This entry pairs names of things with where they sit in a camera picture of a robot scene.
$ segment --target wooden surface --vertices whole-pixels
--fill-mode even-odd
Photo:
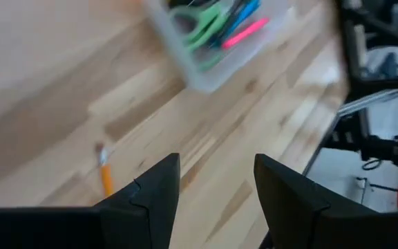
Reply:
[[[294,0],[269,48],[205,95],[143,19],[0,115],[0,206],[97,203],[99,140],[116,190],[179,152],[171,248],[255,248],[254,155],[305,169],[347,93],[339,43],[330,1]]]

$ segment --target orange pencil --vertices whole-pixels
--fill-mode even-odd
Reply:
[[[111,178],[111,166],[107,162],[108,153],[103,143],[96,144],[96,152],[98,155],[98,163],[101,167],[101,179],[104,185],[105,196],[109,197],[113,194],[113,181]]]

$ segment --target pink marker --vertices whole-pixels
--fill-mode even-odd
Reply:
[[[248,26],[248,28],[244,29],[244,31],[242,31],[242,32],[238,33],[237,35],[233,36],[232,38],[229,38],[228,40],[226,40],[224,42],[224,44],[222,45],[222,47],[224,49],[231,48],[232,46],[238,44],[245,38],[249,37],[254,32],[263,28],[263,26],[265,26],[268,22],[269,22],[269,18],[262,18],[259,21],[256,21],[252,25]]]

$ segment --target plastic bin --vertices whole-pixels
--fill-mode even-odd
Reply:
[[[228,8],[233,1],[221,0]],[[222,86],[240,67],[259,53],[262,47],[273,40],[290,7],[287,0],[261,0],[260,8],[246,22],[253,22],[261,17],[269,17],[270,22],[262,30],[226,52],[225,57],[212,69],[201,71],[197,61],[182,43],[182,34],[169,16],[167,1],[144,0],[143,3],[165,46],[181,68],[187,86],[207,93]]]

